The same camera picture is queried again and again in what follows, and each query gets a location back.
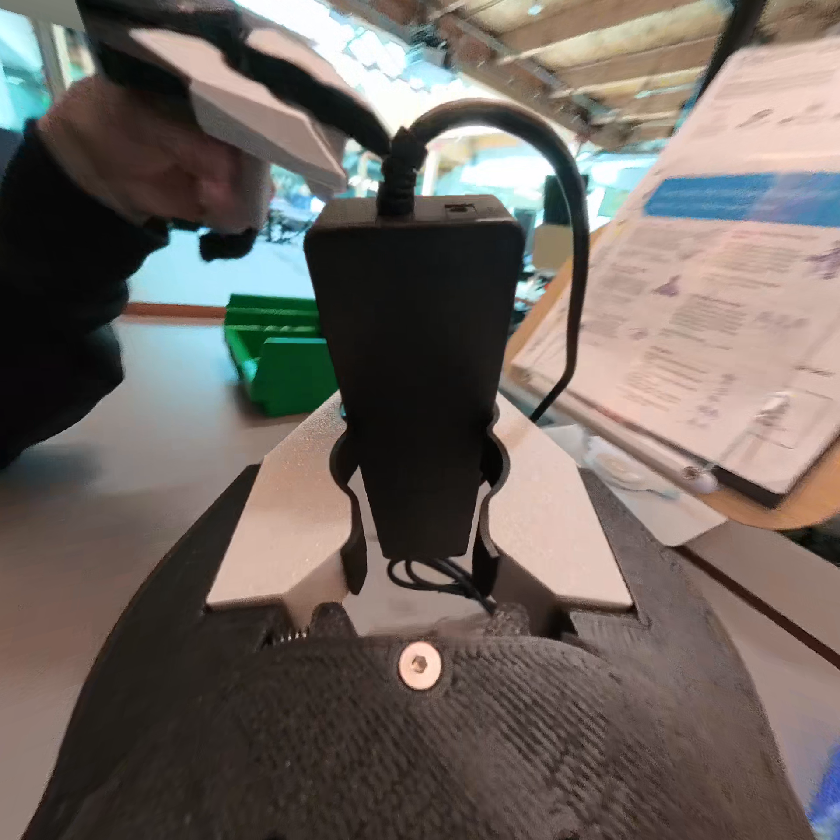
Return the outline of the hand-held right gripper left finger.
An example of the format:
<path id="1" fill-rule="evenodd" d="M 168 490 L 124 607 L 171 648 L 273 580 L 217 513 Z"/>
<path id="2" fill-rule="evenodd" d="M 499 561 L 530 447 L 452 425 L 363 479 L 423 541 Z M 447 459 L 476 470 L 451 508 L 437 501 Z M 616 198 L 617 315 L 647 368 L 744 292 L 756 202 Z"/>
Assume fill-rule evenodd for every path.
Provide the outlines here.
<path id="1" fill-rule="evenodd" d="M 263 458 L 206 606 L 278 606 L 305 627 L 321 604 L 360 593 L 368 563 L 350 488 L 358 464 L 336 392 Z"/>

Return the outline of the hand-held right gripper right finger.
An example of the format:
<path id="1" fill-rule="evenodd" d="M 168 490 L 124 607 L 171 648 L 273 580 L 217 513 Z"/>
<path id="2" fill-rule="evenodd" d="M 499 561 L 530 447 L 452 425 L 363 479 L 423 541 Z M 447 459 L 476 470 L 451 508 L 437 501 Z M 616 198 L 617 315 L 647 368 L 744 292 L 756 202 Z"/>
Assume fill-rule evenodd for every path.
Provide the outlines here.
<path id="1" fill-rule="evenodd" d="M 575 460 L 498 393 L 481 460 L 471 575 L 536 634 L 573 613 L 629 616 L 634 600 Z"/>

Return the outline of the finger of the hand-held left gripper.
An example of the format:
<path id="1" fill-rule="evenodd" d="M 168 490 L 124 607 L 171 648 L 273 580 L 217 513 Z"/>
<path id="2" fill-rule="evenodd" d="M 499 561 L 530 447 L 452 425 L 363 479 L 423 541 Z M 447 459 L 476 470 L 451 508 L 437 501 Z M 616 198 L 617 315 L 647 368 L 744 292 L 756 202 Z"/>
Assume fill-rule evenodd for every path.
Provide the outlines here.
<path id="1" fill-rule="evenodd" d="M 133 28 L 129 36 L 185 82 L 193 118 L 208 136 L 301 175 L 320 198 L 347 189 L 343 152 L 309 116 L 232 69 L 220 49 L 160 28 Z"/>
<path id="2" fill-rule="evenodd" d="M 277 29 L 243 28 L 226 41 L 227 63 L 323 128 L 376 155 L 391 135 L 373 108 L 317 51 Z"/>

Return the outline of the green plastic bin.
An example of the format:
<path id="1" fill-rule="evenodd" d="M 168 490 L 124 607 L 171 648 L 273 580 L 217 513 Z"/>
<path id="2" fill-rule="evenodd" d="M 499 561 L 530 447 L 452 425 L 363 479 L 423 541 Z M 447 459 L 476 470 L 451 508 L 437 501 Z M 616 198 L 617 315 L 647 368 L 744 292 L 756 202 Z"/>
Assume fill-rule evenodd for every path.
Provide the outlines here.
<path id="1" fill-rule="evenodd" d="M 268 417 L 309 414 L 339 388 L 312 298 L 234 293 L 224 341 L 247 398 Z"/>

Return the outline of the black multi-port usb hub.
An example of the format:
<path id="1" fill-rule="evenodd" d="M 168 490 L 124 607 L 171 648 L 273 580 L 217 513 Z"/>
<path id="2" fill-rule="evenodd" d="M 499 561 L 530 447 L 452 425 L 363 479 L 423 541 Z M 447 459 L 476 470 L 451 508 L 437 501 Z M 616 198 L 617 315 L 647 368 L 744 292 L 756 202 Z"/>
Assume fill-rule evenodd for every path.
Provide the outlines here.
<path id="1" fill-rule="evenodd" d="M 525 237 L 492 195 L 337 198 L 304 238 L 381 550 L 467 551 Z"/>

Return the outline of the person's left forearm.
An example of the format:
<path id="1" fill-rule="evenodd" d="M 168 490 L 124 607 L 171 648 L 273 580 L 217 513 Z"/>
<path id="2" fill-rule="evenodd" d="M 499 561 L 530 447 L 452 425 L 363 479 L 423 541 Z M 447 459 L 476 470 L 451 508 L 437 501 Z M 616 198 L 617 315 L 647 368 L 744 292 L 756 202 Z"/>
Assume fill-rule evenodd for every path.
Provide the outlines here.
<path id="1" fill-rule="evenodd" d="M 2 179 L 1 461 L 66 431 L 123 382 L 112 326 L 129 279 L 169 244 L 84 193 L 30 120 Z"/>

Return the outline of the person's left hand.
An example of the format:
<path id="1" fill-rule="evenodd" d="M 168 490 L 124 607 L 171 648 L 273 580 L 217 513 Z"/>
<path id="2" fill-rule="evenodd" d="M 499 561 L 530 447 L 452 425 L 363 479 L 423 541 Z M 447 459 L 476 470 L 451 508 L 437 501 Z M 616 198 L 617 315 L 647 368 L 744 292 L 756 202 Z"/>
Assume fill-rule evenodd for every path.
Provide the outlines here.
<path id="1" fill-rule="evenodd" d="M 83 192 L 133 224 L 177 219 L 237 235 L 266 221 L 270 165 L 210 136 L 152 94 L 89 76 L 36 128 Z"/>

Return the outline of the blue banner printed sheet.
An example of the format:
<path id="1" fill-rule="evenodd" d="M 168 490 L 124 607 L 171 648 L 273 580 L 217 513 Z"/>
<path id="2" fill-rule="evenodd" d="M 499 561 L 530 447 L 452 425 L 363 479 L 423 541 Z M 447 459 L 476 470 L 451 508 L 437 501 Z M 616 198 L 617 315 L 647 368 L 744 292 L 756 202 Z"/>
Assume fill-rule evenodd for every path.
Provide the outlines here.
<path id="1" fill-rule="evenodd" d="M 564 396 L 778 506 L 838 439 L 838 187 L 648 184 L 592 256 Z"/>

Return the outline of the black tripod pole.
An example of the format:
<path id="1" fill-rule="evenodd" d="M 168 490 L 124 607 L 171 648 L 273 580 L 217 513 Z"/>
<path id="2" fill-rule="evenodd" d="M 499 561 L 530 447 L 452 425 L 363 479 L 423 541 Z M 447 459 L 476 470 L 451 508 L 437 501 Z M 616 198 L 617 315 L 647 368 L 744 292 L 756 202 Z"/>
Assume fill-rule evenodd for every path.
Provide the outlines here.
<path id="1" fill-rule="evenodd" d="M 768 1 L 728 2 L 730 15 L 723 26 L 714 50 L 712 50 L 702 77 L 686 102 L 688 110 L 694 107 L 697 100 L 708 89 L 726 61 L 734 53 L 751 43 L 767 4 Z"/>

